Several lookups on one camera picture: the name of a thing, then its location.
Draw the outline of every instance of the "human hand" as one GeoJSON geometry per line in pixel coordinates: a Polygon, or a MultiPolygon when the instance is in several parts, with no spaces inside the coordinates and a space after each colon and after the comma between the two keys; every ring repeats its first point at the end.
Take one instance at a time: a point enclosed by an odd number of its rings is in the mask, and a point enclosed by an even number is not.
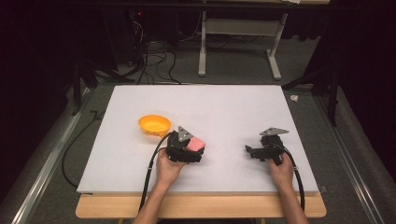
{"type": "Polygon", "coordinates": [[[157,158],[157,184],[171,187],[185,164],[186,162],[170,161],[165,150],[160,149],[157,158]]]}
{"type": "Polygon", "coordinates": [[[271,175],[279,191],[292,189],[293,165],[286,153],[282,153],[282,164],[276,166],[273,159],[268,160],[271,175]]]}

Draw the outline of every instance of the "orange plastic bowl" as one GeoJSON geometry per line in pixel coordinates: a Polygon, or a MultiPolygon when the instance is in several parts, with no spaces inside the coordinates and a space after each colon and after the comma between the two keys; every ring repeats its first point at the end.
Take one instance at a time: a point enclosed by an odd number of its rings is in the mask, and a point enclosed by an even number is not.
{"type": "Polygon", "coordinates": [[[171,122],[160,115],[146,115],[139,119],[139,126],[145,134],[164,137],[171,128],[171,122]]]}

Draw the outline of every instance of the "dark wall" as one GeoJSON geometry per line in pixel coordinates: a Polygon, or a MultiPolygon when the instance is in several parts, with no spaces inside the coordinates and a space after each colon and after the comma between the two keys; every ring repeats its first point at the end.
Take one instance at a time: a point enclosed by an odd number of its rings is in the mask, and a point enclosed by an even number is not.
{"type": "Polygon", "coordinates": [[[71,81],[54,11],[28,1],[11,3],[0,7],[0,201],[63,112],[71,81]]]}
{"type": "Polygon", "coordinates": [[[396,180],[396,17],[387,5],[362,20],[340,85],[379,158],[396,180]]]}
{"type": "Polygon", "coordinates": [[[386,0],[339,1],[359,10],[334,12],[305,74],[323,88],[335,71],[375,152],[396,180],[396,16],[386,0]]]}

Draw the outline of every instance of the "white table surface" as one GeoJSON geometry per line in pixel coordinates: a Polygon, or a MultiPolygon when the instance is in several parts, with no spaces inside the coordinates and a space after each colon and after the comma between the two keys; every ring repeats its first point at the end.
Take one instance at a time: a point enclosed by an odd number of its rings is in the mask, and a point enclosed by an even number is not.
{"type": "MultiPolygon", "coordinates": [[[[167,85],[115,88],[78,192],[143,190],[149,160],[161,140],[140,129],[137,122],[147,114],[170,119],[169,132],[182,126],[206,143],[201,162],[186,165],[171,192],[276,192],[267,162],[251,159],[245,150],[245,145],[261,147],[260,132],[270,127],[290,131],[280,138],[299,167],[304,191],[318,191],[279,86],[167,85]]],[[[155,179],[154,165],[148,189],[155,179]]]]}

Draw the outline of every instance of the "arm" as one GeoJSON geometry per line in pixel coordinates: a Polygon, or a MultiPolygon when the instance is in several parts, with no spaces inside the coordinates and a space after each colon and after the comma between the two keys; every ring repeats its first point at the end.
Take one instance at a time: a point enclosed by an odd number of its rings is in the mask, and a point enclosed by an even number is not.
{"type": "Polygon", "coordinates": [[[282,154],[283,163],[276,166],[273,160],[269,160],[271,175],[279,190],[283,212],[289,224],[309,223],[303,209],[300,206],[292,186],[293,166],[286,153],[282,154]]]}
{"type": "Polygon", "coordinates": [[[163,199],[172,184],[177,180],[181,168],[185,164],[184,162],[169,161],[165,151],[159,151],[157,158],[157,181],[142,209],[134,219],[134,224],[157,223],[163,199]]]}

